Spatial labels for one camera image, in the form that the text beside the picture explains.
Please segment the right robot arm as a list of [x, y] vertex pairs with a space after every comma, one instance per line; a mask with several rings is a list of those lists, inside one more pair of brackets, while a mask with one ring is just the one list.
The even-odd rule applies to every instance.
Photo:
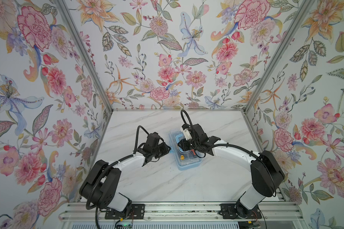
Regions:
[[184, 138], [177, 145], [183, 151], [194, 150], [221, 157], [251, 173], [251, 186], [232, 207], [225, 210], [226, 213], [245, 219], [265, 198], [276, 196], [276, 190], [284, 181], [285, 175], [271, 152], [249, 151], [216, 136], [208, 136], [199, 124], [184, 124], [181, 131]]

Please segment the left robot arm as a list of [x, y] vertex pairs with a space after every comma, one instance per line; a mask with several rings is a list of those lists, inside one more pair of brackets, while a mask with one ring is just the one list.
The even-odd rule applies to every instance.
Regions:
[[136, 147], [133, 154], [112, 163], [97, 161], [83, 182], [79, 194], [87, 200], [86, 209], [114, 210], [128, 214], [132, 201], [118, 192], [122, 175], [142, 168], [148, 163], [169, 154], [171, 147], [154, 132], [148, 134], [146, 142]]

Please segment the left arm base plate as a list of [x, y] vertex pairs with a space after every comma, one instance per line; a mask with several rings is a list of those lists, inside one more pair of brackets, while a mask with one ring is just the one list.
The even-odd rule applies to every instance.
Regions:
[[123, 211], [118, 211], [115, 209], [107, 210], [105, 219], [144, 219], [144, 214], [145, 204], [130, 204], [127, 205]]

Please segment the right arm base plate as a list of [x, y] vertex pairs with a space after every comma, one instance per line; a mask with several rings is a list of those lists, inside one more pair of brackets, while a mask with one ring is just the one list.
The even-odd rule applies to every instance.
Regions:
[[259, 206], [256, 205], [253, 209], [248, 210], [243, 205], [236, 203], [220, 204], [219, 215], [223, 219], [261, 219], [262, 214], [259, 210]]

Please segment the blue transparent plastic toolbox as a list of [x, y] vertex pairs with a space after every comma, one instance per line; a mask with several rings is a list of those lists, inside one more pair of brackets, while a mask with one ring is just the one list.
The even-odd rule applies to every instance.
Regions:
[[182, 132], [174, 131], [169, 133], [171, 153], [174, 155], [177, 167], [180, 171], [198, 167], [202, 163], [203, 154], [190, 150], [189, 152], [180, 152], [178, 143], [184, 139]]

